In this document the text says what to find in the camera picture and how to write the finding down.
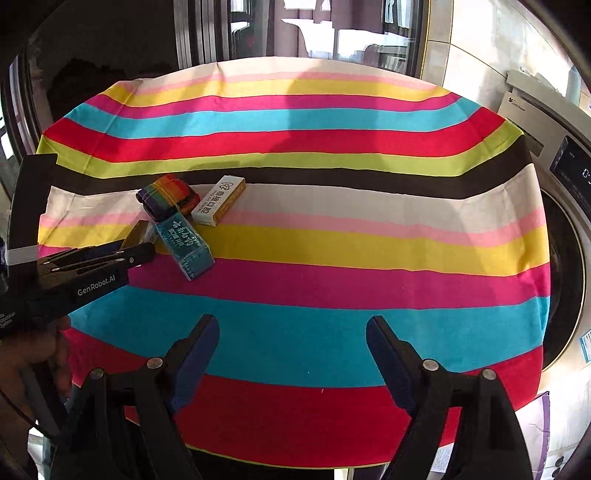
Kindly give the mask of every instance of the white strap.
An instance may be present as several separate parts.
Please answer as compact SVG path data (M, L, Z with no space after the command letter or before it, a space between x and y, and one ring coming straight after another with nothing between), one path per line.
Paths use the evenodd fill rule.
M30 247L21 247L7 249L4 254L6 265L18 265L21 263L28 263L37 260L38 246L31 245Z

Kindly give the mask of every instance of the washing machine door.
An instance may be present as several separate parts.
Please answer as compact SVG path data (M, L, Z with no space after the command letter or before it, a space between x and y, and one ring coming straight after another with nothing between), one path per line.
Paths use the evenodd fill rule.
M550 244L550 312L544 335L546 369L560 357L573 338L583 305L585 271L583 250L575 227L561 204L542 192Z

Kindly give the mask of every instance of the blue stripe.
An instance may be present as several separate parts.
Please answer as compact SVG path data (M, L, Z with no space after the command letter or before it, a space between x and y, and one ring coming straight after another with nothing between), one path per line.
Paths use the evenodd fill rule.
M423 358L468 371L542 343L549 300L514 306L433 310L332 310L216 300L126 286L72 313L72 325L128 352L164 355L203 313L215 315L220 342L207 373L301 387L383 385L365 343L380 314Z
M278 132L283 130L394 130L431 132L457 125L480 108L460 98L440 110L390 112L361 108L193 112L157 118L123 118L83 103L66 117L113 137L158 138L209 135L218 132Z

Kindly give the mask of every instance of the tiled wall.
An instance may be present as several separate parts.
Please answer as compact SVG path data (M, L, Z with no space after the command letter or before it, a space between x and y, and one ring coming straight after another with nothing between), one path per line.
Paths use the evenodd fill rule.
M423 79L496 111L509 70L544 76L566 93L572 66L518 0L431 0Z

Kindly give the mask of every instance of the black handle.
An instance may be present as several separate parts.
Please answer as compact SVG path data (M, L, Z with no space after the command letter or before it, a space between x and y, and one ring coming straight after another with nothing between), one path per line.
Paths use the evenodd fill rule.
M25 395L39 425L52 436L66 424L67 411L57 390L48 362L29 365L21 370Z

